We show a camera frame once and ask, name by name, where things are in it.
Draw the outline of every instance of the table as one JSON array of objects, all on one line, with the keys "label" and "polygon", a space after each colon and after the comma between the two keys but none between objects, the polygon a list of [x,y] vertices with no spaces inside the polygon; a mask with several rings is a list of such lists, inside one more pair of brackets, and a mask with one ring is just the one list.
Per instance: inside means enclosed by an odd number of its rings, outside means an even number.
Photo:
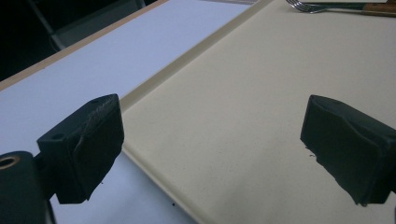
[{"label": "table", "polygon": [[[36,139],[81,105],[122,97],[247,7],[158,1],[1,82],[0,154],[37,154]],[[193,222],[122,153],[88,202],[51,203],[61,224]]]}]

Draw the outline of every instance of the wooden handle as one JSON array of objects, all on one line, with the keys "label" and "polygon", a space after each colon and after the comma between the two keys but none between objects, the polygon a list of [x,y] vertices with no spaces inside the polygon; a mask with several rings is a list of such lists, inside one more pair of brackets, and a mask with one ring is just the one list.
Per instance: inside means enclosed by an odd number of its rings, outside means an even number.
[{"label": "wooden handle", "polygon": [[396,0],[387,3],[367,3],[362,13],[370,16],[396,17]]}]

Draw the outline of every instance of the metal fork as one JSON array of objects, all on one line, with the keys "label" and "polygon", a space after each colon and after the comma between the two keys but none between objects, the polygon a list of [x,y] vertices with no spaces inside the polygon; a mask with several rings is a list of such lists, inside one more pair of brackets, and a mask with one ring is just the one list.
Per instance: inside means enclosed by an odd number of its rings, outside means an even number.
[{"label": "metal fork", "polygon": [[325,10],[358,10],[366,15],[396,17],[396,4],[394,1],[387,3],[348,3],[348,2],[310,2],[299,0],[286,0],[292,7],[308,13],[317,13]]}]

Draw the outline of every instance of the dark floor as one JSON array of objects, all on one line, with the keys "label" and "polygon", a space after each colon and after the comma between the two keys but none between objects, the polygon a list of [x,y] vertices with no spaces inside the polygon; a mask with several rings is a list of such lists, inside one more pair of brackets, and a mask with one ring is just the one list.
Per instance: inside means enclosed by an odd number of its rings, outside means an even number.
[{"label": "dark floor", "polygon": [[[61,49],[28,1],[0,1],[0,81]],[[67,47],[155,0],[30,1],[48,22],[52,36]]]}]

